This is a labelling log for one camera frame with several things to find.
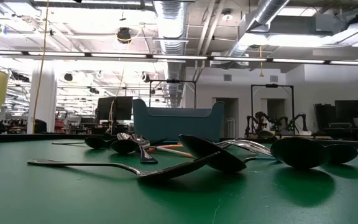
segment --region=ceiling duct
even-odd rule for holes
[[[289,2],[290,0],[260,0],[258,8],[243,17],[243,20],[246,20],[245,34],[239,38],[239,41],[226,56],[241,57],[249,47],[246,32],[260,26],[269,26],[270,22]]]
[[[163,54],[181,55],[185,53],[185,43],[180,40],[185,35],[186,26],[186,2],[156,1],[155,11],[158,15],[158,35],[160,38],[170,40],[160,41]],[[185,64],[167,62],[165,65],[165,78],[174,80],[185,79]],[[178,107],[180,104],[183,85],[167,85],[171,107]]]

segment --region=exposed ceiling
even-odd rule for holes
[[[60,52],[122,52],[122,53],[152,53],[159,54],[160,42],[155,40],[158,37],[158,20],[156,13],[153,12],[152,2],[145,2],[144,10],[136,10],[140,1],[133,1],[135,5],[120,8],[122,4],[129,4],[128,1],[83,1],[78,4],[71,0],[50,0],[48,14],[48,34],[46,49],[48,51]],[[203,29],[202,23],[205,19],[206,10],[210,0],[197,0],[188,3],[187,23],[186,23],[186,54],[195,54]],[[211,44],[208,47],[208,54],[212,52],[225,52],[236,42],[239,33],[238,25],[242,16],[257,8],[258,0],[240,1],[227,0],[224,8],[231,10],[232,19],[224,21],[218,20],[217,27]],[[35,1],[0,1],[0,24],[6,28],[6,34],[0,37],[0,50],[39,50],[42,51],[43,36],[46,14],[46,0]],[[345,1],[290,1],[288,5],[279,13],[281,16],[314,16],[318,13],[337,14],[351,11],[358,8],[358,0]],[[120,27],[129,27],[132,37],[130,44],[122,44],[117,40],[116,34]],[[283,58],[321,58],[324,52],[330,52],[331,56],[338,59],[354,60],[358,58],[358,49],[352,47],[316,49],[302,47],[277,47],[262,46],[263,57],[283,57]],[[248,48],[247,54],[250,57],[259,57],[259,49]],[[0,58],[0,69],[11,69],[29,78],[32,75],[31,59],[23,58]],[[148,98],[148,83],[144,83],[140,76],[147,73],[154,79],[164,79],[164,63],[147,62],[104,62],[104,61],[81,61],[81,60],[60,60],[61,74],[58,78],[58,85],[100,85],[117,88],[122,80],[123,86],[133,87],[126,91],[127,95],[141,97],[145,101]],[[259,68],[259,63],[250,63],[248,68]],[[288,64],[265,64],[266,68],[279,68],[282,72],[287,72],[293,65]],[[64,80],[65,73],[72,73],[74,81]],[[22,83],[21,81],[11,80],[12,83]],[[162,90],[158,90],[153,97],[154,106],[167,106],[165,97],[167,95],[164,84]],[[29,88],[9,87],[21,95],[19,99],[26,103],[29,98]],[[114,96],[117,90],[100,88],[100,94],[90,93],[89,89],[59,89],[58,106],[66,107],[76,113],[84,112],[84,109],[91,108],[97,103],[100,96]],[[87,102],[78,103],[75,98],[86,98]]]

